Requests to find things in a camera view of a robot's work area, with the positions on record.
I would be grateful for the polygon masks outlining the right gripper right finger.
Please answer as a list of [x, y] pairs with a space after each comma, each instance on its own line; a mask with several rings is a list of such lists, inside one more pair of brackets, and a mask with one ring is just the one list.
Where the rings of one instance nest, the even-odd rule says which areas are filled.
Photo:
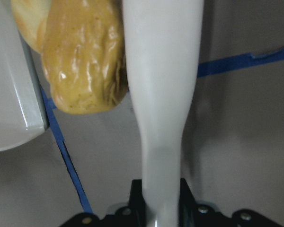
[[180, 194], [178, 202], [178, 226], [197, 226], [197, 203], [184, 178], [180, 179]]

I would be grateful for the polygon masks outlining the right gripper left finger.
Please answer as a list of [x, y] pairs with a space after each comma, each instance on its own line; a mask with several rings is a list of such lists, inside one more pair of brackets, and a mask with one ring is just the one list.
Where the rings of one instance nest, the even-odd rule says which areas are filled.
[[131, 183], [128, 207], [132, 211], [136, 227], [146, 226], [146, 204], [142, 194], [142, 180], [134, 179]]

